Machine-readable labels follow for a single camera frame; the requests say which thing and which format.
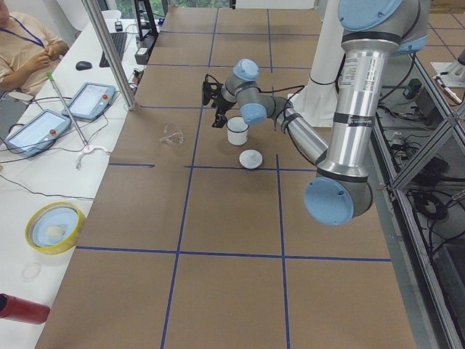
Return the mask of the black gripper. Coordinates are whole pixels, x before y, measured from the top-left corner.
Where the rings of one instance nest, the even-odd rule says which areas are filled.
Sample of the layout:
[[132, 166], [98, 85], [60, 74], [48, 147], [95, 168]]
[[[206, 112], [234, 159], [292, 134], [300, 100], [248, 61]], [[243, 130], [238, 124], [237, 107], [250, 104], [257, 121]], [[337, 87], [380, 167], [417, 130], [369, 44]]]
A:
[[231, 110], [235, 102], [226, 100], [222, 95], [217, 95], [214, 100], [214, 107], [216, 108], [214, 122], [212, 123], [213, 128], [221, 129], [227, 123], [226, 112]]

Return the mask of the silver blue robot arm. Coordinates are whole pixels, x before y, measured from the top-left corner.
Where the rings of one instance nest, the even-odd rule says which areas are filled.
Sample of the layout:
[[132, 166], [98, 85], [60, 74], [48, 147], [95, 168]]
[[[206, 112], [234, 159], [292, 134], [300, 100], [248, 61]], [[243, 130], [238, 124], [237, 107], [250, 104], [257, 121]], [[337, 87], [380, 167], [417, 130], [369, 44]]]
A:
[[381, 80], [392, 55], [421, 50], [427, 40], [429, 1], [341, 1], [344, 67], [338, 77], [331, 139], [325, 141], [290, 100], [264, 95], [256, 84], [257, 64], [239, 60], [224, 83], [205, 81], [202, 103], [216, 108], [214, 127], [226, 124], [235, 105], [248, 125], [278, 124], [317, 169], [306, 188], [307, 211], [325, 225], [343, 225], [365, 213], [372, 190], [363, 162], [379, 103]]

